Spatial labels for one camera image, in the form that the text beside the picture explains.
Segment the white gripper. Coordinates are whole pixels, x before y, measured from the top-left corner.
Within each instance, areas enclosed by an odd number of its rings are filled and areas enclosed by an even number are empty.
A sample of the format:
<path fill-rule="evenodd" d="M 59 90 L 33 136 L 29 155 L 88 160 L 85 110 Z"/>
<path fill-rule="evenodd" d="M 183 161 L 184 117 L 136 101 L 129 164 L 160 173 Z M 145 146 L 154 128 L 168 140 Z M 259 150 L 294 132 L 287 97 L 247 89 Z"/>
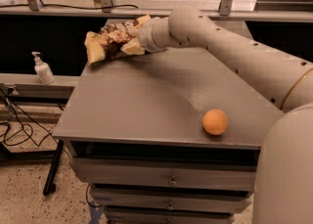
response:
<path fill-rule="evenodd" d="M 168 18 L 153 18 L 141 28 L 131 26 L 127 31 L 139 40 L 133 38 L 121 47 L 121 51 L 126 55 L 144 55 L 145 50 L 150 53 L 161 52 L 167 47 L 173 47 L 175 43 L 169 31 Z"/>

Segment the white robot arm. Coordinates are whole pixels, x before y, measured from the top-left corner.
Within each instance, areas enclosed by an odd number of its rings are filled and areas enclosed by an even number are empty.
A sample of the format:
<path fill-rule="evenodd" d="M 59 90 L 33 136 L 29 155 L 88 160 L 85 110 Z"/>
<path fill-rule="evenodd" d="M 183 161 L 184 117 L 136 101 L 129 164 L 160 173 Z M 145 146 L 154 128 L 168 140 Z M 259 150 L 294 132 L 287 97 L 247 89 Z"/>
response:
<path fill-rule="evenodd" d="M 151 53 L 204 48 L 284 112 L 262 144 L 252 224 L 313 224 L 312 64 L 220 27 L 187 5 L 133 33 Z"/>

